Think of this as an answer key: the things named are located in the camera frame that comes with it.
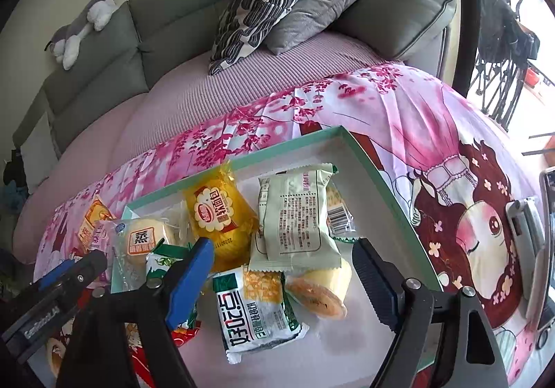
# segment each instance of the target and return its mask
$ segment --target sofa backrest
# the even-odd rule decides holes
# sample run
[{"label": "sofa backrest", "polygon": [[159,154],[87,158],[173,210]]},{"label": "sofa backrest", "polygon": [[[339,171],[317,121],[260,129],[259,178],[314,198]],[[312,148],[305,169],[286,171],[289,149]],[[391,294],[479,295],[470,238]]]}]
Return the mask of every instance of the sofa backrest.
[{"label": "sofa backrest", "polygon": [[60,151],[113,107],[147,92],[167,72],[212,47],[228,0],[129,0],[100,33],[82,41],[79,57],[61,66],[13,134],[20,147],[48,112]]}]

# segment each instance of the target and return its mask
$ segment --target blue gripper pad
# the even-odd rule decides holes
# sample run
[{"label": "blue gripper pad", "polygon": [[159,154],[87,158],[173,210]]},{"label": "blue gripper pad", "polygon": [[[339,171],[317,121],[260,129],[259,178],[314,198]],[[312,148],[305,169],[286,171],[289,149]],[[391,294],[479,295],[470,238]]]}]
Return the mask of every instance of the blue gripper pad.
[{"label": "blue gripper pad", "polygon": [[54,269],[52,269],[48,274],[46,274],[42,279],[38,281],[39,290],[49,287],[54,283],[58,277],[60,277],[65,271],[67,271],[71,266],[75,264],[73,260],[64,260],[58,264]]},{"label": "blue gripper pad", "polygon": [[398,298],[387,281],[386,275],[382,273],[378,264],[361,244],[361,241],[353,244],[352,265],[379,321],[397,332],[401,323]]},{"label": "blue gripper pad", "polygon": [[169,299],[166,324],[175,330],[189,318],[200,290],[214,264],[214,244],[207,238],[200,238],[191,250],[189,266],[173,288]]}]

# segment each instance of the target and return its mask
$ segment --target screw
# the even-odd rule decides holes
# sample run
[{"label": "screw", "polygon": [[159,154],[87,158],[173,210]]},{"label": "screw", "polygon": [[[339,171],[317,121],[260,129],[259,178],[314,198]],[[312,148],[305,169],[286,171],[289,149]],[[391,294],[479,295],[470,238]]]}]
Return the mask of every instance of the screw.
[{"label": "screw", "polygon": [[464,294],[467,297],[474,297],[476,295],[476,290],[471,286],[463,286],[462,294]]},{"label": "screw", "polygon": [[162,279],[154,278],[146,280],[146,286],[150,289],[160,288],[162,286]]},{"label": "screw", "polygon": [[93,289],[93,297],[97,299],[102,297],[105,293],[106,293],[106,290],[101,286],[97,286],[96,288]]},{"label": "screw", "polygon": [[410,288],[410,289],[420,289],[420,287],[422,286],[422,284],[420,283],[420,280],[417,279],[406,279],[404,281],[404,283]]}]

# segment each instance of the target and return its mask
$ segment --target white cushion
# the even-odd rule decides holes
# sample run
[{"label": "white cushion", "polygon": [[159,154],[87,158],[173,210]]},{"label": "white cushion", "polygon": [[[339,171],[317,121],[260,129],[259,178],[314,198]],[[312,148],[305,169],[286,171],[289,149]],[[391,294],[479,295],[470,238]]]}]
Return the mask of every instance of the white cushion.
[{"label": "white cushion", "polygon": [[48,178],[58,162],[46,113],[43,114],[21,146],[21,157],[23,158],[29,194],[33,194],[39,184]]}]

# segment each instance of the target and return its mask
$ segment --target barcode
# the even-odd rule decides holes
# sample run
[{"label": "barcode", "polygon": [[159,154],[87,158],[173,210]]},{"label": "barcode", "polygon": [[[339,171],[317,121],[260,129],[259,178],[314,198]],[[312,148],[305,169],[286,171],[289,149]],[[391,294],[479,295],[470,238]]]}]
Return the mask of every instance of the barcode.
[{"label": "barcode", "polygon": [[344,232],[350,228],[349,216],[345,210],[345,206],[342,204],[336,206],[335,208],[329,209],[327,211],[327,218],[330,220],[330,228],[334,235]]}]

